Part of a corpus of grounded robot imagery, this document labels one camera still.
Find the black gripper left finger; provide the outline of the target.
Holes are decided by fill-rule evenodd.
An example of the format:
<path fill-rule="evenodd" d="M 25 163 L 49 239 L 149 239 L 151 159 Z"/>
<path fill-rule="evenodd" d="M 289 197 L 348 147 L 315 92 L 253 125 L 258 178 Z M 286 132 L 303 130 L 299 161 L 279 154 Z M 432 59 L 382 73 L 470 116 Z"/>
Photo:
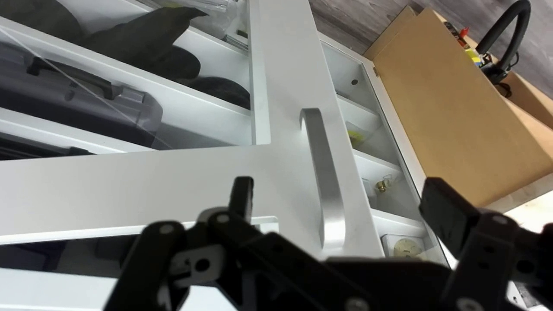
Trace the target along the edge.
<path fill-rule="evenodd" d="M 241 220 L 249 222 L 253 215 L 254 180 L 237 177 L 234 180 L 228 210 Z"/>

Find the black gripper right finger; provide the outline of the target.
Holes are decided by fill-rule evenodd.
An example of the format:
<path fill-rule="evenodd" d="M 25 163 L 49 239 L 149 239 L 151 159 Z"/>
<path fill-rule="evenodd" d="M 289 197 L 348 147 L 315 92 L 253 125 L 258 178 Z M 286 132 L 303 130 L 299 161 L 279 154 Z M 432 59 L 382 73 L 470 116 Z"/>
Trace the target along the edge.
<path fill-rule="evenodd" d="M 481 213 L 443 178 L 427 178 L 420 215 L 448 249 L 462 249 Z"/>

